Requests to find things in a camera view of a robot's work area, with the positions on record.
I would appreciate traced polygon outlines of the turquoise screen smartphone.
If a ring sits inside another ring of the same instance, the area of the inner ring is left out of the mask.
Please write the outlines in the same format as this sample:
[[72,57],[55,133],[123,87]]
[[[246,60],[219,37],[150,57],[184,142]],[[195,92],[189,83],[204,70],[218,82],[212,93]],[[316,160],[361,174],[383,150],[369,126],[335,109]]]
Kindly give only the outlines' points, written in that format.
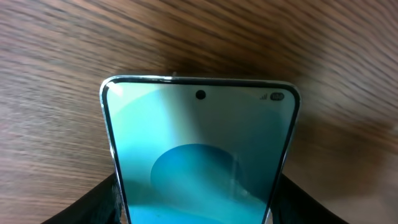
[[99,97],[129,223],[265,223],[300,110],[291,83],[117,75]]

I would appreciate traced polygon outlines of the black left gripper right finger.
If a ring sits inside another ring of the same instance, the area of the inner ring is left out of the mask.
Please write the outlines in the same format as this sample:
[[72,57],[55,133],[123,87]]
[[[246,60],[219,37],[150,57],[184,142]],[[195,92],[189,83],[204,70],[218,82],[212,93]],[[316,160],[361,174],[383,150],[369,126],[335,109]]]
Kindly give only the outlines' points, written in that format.
[[348,224],[281,175],[272,201],[273,224]]

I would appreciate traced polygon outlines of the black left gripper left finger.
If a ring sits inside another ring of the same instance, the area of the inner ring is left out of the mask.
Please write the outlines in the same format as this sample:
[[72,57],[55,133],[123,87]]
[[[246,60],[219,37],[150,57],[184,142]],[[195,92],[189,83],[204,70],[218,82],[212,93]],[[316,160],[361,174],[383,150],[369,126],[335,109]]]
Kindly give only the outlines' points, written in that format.
[[123,200],[113,173],[42,224],[121,224]]

